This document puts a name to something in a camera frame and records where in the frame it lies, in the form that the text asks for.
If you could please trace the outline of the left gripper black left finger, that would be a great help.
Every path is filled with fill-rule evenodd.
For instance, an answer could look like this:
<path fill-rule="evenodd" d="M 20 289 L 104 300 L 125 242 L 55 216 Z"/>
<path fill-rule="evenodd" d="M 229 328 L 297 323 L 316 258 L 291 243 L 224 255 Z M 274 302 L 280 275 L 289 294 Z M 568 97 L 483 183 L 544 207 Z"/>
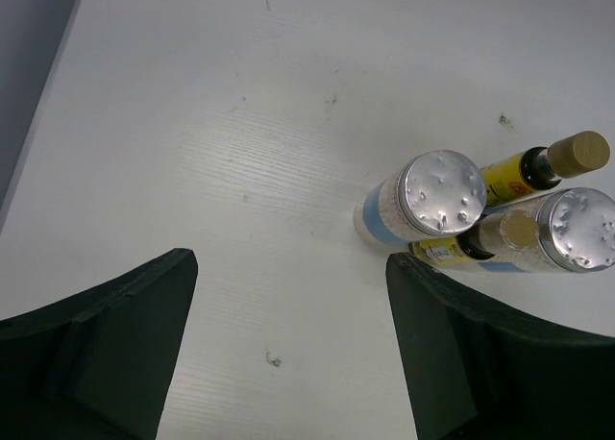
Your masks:
<path fill-rule="evenodd" d="M 173 249 L 3 320 L 2 438 L 156 438 L 197 276 Z"/>

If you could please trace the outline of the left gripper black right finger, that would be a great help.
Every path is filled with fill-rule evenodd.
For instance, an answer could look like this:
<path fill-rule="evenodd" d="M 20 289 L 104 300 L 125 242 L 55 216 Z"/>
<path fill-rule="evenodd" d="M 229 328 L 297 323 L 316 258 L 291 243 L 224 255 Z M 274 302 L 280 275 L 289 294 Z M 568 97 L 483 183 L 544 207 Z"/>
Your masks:
<path fill-rule="evenodd" d="M 614 341 L 527 314 L 407 254 L 386 284 L 421 439 L 610 439 Z"/>

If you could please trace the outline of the white granule jar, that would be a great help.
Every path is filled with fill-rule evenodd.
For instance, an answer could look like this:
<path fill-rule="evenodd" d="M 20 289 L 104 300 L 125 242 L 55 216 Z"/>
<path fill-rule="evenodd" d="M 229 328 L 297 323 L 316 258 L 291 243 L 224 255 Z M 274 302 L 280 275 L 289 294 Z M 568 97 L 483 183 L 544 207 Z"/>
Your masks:
<path fill-rule="evenodd" d="M 507 251 L 482 261 L 490 272 L 600 272 L 614 265 L 614 201 L 588 187 L 558 190 L 497 208 L 519 209 L 538 224 L 538 244 L 525 252 Z"/>
<path fill-rule="evenodd" d="M 427 152 L 371 189 L 354 224 L 364 240 L 392 247 L 452 237 L 480 219 L 486 197 L 473 161 L 452 150 Z"/>

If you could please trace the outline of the front yellow label bottle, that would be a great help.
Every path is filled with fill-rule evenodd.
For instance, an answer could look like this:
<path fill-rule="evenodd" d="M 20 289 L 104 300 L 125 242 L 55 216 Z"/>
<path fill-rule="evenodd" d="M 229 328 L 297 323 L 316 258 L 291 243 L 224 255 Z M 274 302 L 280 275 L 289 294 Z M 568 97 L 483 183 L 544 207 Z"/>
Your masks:
<path fill-rule="evenodd" d="M 409 252 L 437 268 L 461 269 L 511 262 L 538 246 L 539 226 L 524 210 L 483 216 L 471 229 L 448 238 L 412 242 Z"/>

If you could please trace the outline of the yellow label bottle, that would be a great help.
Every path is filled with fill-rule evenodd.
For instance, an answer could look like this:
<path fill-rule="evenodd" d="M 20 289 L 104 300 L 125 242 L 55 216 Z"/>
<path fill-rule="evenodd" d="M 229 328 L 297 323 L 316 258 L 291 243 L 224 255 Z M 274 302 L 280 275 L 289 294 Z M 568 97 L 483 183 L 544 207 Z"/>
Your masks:
<path fill-rule="evenodd" d="M 461 269 L 511 262 L 538 246 L 539 226 L 524 210 L 483 216 L 471 229 L 448 238 L 412 242 L 409 252 L 437 268 Z"/>
<path fill-rule="evenodd" d="M 486 205 L 495 208 L 551 190 L 565 179 L 605 167 L 609 159 L 607 140 L 594 131 L 582 131 L 548 147 L 530 148 L 481 169 Z"/>

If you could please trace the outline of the rear yellow label bottle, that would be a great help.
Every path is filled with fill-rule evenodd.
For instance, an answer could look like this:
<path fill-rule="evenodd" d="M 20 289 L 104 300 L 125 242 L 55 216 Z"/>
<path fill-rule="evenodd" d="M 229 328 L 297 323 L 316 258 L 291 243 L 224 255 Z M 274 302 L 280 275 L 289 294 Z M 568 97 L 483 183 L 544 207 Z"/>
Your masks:
<path fill-rule="evenodd" d="M 495 208 L 551 190 L 565 179 L 605 167 L 609 159 L 607 140 L 594 131 L 582 131 L 548 147 L 530 148 L 481 169 L 486 205 Z"/>

